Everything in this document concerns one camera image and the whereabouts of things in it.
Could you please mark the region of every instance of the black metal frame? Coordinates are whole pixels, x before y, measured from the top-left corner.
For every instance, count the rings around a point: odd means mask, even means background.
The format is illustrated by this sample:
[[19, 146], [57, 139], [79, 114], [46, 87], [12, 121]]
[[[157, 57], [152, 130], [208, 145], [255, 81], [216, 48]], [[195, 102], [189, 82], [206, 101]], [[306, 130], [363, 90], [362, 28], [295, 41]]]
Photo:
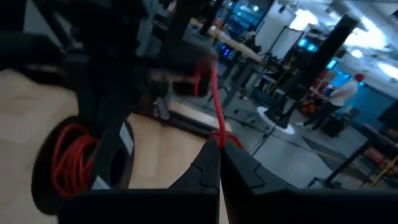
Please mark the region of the black metal frame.
[[[85, 98], [79, 98], [79, 108], [82, 109], [80, 115], [95, 120], [100, 126], [108, 127], [100, 147], [112, 148], [114, 138], [118, 135], [115, 131], [119, 131], [118, 126], [130, 114], [132, 108], [128, 105], [135, 100], [135, 90], [126, 83], [136, 80], [105, 76], [109, 72], [108, 69], [101, 70], [104, 67], [93, 67], [93, 64], [84, 63], [84, 60], [78, 58], [68, 58], [66, 62], [84, 65], [85, 68], [88, 66], [88, 71], [93, 71], [100, 76], [100, 81], [105, 82], [99, 82], [100, 86], [106, 86], [108, 82], [117, 84], [117, 89], [105, 88], [117, 94], [101, 94], [109, 92], [101, 91], [104, 90], [101, 88], [90, 89], [93, 87], [90, 85], [94, 81], [93, 77], [73, 73], [75, 81], [80, 83], [78, 92], [83, 91], [83, 87], [89, 88], [85, 89], [89, 94], [84, 95]], [[108, 63], [119, 65], [121, 62], [116, 60]], [[79, 66], [68, 68], [81, 71]], [[120, 69], [118, 72], [126, 72], [123, 68]], [[98, 93], [95, 91], [99, 91], [99, 98], [91, 95]], [[110, 157], [108, 152], [103, 154], [104, 158]], [[169, 189], [90, 191], [67, 200], [58, 220], [61, 224], [218, 223], [220, 179], [231, 223], [257, 223], [268, 220], [278, 220], [279, 223], [341, 223], [342, 220], [382, 223], [390, 222], [391, 218], [379, 215], [357, 216], [357, 213], [352, 212], [352, 208], [366, 214], [379, 214], [389, 210], [394, 212], [393, 209], [398, 204], [397, 192], [297, 190], [265, 169], [260, 162], [246, 151], [238, 149], [232, 142], [227, 141], [226, 147], [220, 150], [217, 140], [211, 139], [206, 142], [184, 175]]]
[[333, 182], [333, 179], [341, 174], [356, 158], [358, 158], [366, 149], [367, 144], [361, 146], [352, 155], [350, 155], [347, 160], [345, 160], [337, 169], [335, 169], [326, 179], [321, 177], [314, 177], [308, 184], [308, 188], [312, 187], [316, 182], [319, 182], [322, 187], [327, 189], [341, 189], [341, 184], [338, 182]]
[[[272, 43], [272, 45], [271, 45], [271, 47], [269, 48], [269, 50], [266, 52], [266, 55], [267, 55], [269, 52], [271, 52], [271, 50], [274, 48], [276, 42], [279, 40], [279, 37], [281, 37], [281, 35], [283, 34], [283, 32], [284, 32], [286, 29], [290, 29], [290, 28], [289, 28], [288, 26], [284, 26], [284, 28], [280, 31], [280, 33], [279, 33], [278, 36], [276, 37], [275, 41]], [[297, 44], [297, 41], [299, 41], [299, 40], [303, 37], [303, 35], [304, 35], [304, 31], [301, 31], [300, 37], [298, 37], [298, 39], [296, 40], [296, 42], [294, 43], [294, 45]]]

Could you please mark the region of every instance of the table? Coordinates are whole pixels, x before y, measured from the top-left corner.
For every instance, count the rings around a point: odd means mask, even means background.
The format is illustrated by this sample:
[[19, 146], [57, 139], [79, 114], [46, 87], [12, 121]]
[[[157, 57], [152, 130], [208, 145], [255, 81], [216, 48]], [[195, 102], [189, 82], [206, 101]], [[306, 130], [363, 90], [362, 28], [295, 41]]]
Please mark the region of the table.
[[[215, 129], [220, 129], [218, 124], [218, 119], [216, 117], [210, 116], [204, 112], [195, 110], [189, 106], [185, 106], [176, 101], [172, 101], [169, 105], [169, 110], [183, 115], [187, 118], [194, 119], [195, 121], [201, 122], [205, 125], [209, 125]], [[231, 123], [225, 121], [225, 128], [227, 131], [232, 132]]]
[[268, 110], [268, 108], [265, 108], [263, 106], [257, 107], [257, 113], [260, 116], [263, 125], [269, 129], [269, 131], [264, 131], [264, 134], [262, 135], [262, 138], [260, 139], [259, 142], [254, 146], [254, 148], [250, 151], [250, 154], [254, 156], [260, 148], [266, 143], [266, 141], [269, 139], [269, 137], [272, 136], [275, 130], [282, 131], [283, 133], [286, 134], [294, 134], [294, 129], [293, 127], [289, 124], [287, 128], [282, 128], [278, 125], [276, 125], [273, 121], [271, 121], [265, 114], [265, 112]]
[[[221, 105], [224, 110], [232, 102], [232, 99], [234, 98], [234, 96], [238, 92], [238, 90], [240, 89], [242, 83], [244, 83], [245, 80], [252, 75], [252, 70], [256, 66], [257, 66], [257, 62], [255, 60], [251, 59], [250, 57], [248, 57], [242, 73], [239, 75], [238, 79], [235, 81], [235, 83], [232, 86], [231, 90], [229, 91], [227, 97], [225, 98], [223, 104]], [[282, 68], [285, 69], [286, 72], [292, 71], [292, 68], [287, 65], [284, 65]]]
[[254, 89], [254, 86], [257, 84], [257, 82], [263, 78], [263, 79], [267, 80], [267, 82], [268, 82], [268, 85], [267, 85], [267, 93], [268, 93], [269, 90], [271, 90], [270, 84], [275, 85], [276, 81], [273, 78], [267, 76], [267, 74], [264, 73], [263, 71], [256, 70], [256, 72], [254, 72], [254, 73], [256, 74], [256, 78], [254, 79], [253, 83], [250, 85], [248, 92], [251, 93]]
[[[197, 28], [202, 28], [203, 24], [199, 21], [197, 21], [195, 18], [191, 18], [190, 20], [190, 24], [193, 26], [196, 26]], [[217, 29], [215, 26], [212, 26], [209, 30], [208, 30], [208, 34], [209, 35], [214, 35], [216, 33]], [[228, 34], [226, 34], [223, 31], [219, 31], [217, 33], [216, 38], [219, 41], [222, 41], [226, 44], [228, 44], [230, 47], [232, 47], [233, 49], [241, 52], [242, 54], [244, 54], [245, 56], [255, 60], [256, 62], [262, 62], [263, 58], [261, 56], [259, 56], [257, 53], [255, 53], [253, 50], [251, 50], [248, 46], [239, 43], [238, 41], [232, 39]]]
[[[0, 185], [3, 212], [11, 223], [56, 223], [35, 208], [30, 194], [35, 155], [49, 131], [63, 118], [77, 113], [72, 91], [38, 85], [13, 71], [0, 72]], [[130, 189], [168, 187], [190, 166], [206, 141], [194, 134], [130, 115], [135, 135], [135, 162]], [[228, 223], [220, 190], [220, 223]]]
[[[394, 147], [398, 147], [397, 144], [393, 143], [391, 140], [386, 138], [385, 136], [381, 135], [376, 129], [374, 129], [372, 126], [365, 124], [364, 128], [366, 128], [368, 131], [372, 132], [377, 138], [382, 138], [383, 140], [388, 140], [392, 144], [394, 144]], [[363, 146], [361, 146], [359, 149], [357, 149], [352, 155], [350, 155], [347, 160], [345, 160], [336, 170], [334, 170], [326, 179], [322, 179], [319, 177], [315, 177], [308, 185], [308, 187], [311, 187], [315, 182], [319, 182], [322, 184], [322, 186], [327, 187], [329, 189], [334, 189], [336, 188], [336, 184], [332, 183], [332, 180], [337, 177], [338, 174], [340, 174], [343, 170], [345, 170], [355, 159], [357, 159], [362, 153], [365, 152], [365, 150], [368, 149], [368, 142], [365, 143]]]

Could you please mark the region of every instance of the person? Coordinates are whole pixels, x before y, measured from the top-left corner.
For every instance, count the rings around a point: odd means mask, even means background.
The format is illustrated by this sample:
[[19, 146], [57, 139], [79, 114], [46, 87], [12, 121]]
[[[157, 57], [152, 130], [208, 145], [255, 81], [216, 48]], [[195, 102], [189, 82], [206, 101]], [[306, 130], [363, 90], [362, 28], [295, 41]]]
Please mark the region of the person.
[[256, 32], [254, 31], [253, 27], [250, 27], [244, 35], [244, 40], [251, 40], [255, 35]]
[[295, 123], [299, 127], [307, 127], [314, 124], [311, 131], [315, 131], [326, 121], [326, 119], [336, 110], [344, 106], [344, 104], [352, 98], [358, 91], [359, 82], [364, 79], [363, 74], [356, 74], [354, 79], [344, 84], [341, 88], [334, 90], [330, 94], [329, 101], [325, 102], [306, 122]]

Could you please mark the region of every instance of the red object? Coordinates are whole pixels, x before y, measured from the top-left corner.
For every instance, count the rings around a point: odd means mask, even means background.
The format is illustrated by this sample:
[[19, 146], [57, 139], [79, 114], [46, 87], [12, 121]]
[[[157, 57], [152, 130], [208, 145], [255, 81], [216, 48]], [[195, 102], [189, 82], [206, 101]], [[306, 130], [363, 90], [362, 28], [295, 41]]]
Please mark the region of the red object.
[[[209, 137], [209, 139], [212, 139], [212, 138], [220, 140], [220, 131], [219, 130], [213, 131], [211, 133], [211, 136]], [[230, 140], [239, 149], [246, 150], [246, 148], [243, 146], [242, 142], [238, 139], [238, 137], [236, 135], [234, 135], [232, 133], [227, 133], [226, 138], [228, 140]]]
[[355, 79], [358, 81], [362, 81], [362, 80], [364, 80], [364, 78], [365, 78], [365, 75], [362, 73], [358, 73], [355, 75]]
[[213, 68], [211, 69], [211, 92], [213, 94], [214, 107], [216, 108], [216, 114], [218, 119], [218, 125], [220, 126], [220, 149], [225, 148], [226, 141], [226, 129], [224, 122], [223, 109], [221, 108], [220, 98], [218, 97], [218, 85], [217, 85], [217, 60], [213, 61]]
[[[218, 125], [220, 127], [220, 143], [219, 147], [220, 149], [225, 148], [225, 141], [226, 141], [226, 128], [225, 128], [225, 122], [224, 122], [224, 114], [223, 114], [223, 109], [220, 104], [220, 98], [218, 96], [218, 68], [217, 68], [217, 60], [213, 60], [213, 65], [211, 67], [211, 93], [213, 94], [213, 101], [214, 101], [214, 107], [216, 109], [216, 114], [217, 114], [217, 120], [218, 120]], [[194, 93], [197, 96], [199, 94], [199, 81], [200, 81], [200, 75], [202, 75], [203, 70], [204, 70], [204, 63], [198, 63], [197, 69], [195, 70], [194, 74], [194, 79], [195, 79], [195, 85], [194, 85]]]
[[[75, 131], [82, 132], [82, 135], [64, 150], [65, 138]], [[52, 185], [62, 197], [70, 198], [90, 189], [93, 157], [88, 159], [87, 154], [97, 147], [97, 143], [79, 124], [70, 124], [62, 130], [55, 146], [51, 170]]]

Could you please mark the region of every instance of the blue light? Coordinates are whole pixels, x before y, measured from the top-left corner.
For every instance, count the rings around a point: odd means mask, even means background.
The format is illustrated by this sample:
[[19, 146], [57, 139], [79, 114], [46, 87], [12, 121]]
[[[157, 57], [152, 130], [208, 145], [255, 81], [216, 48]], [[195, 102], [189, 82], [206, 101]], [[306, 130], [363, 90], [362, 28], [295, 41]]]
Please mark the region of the blue light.
[[302, 39], [300, 42], [297, 44], [300, 47], [304, 47], [307, 44], [308, 40], [307, 39]]
[[318, 50], [318, 47], [315, 46], [315, 45], [313, 45], [313, 44], [310, 44], [310, 45], [307, 47], [307, 50], [308, 50], [309, 52], [316, 52], [316, 51]]
[[333, 67], [337, 64], [337, 60], [333, 59], [329, 62], [329, 64], [326, 66], [327, 69], [333, 69]]

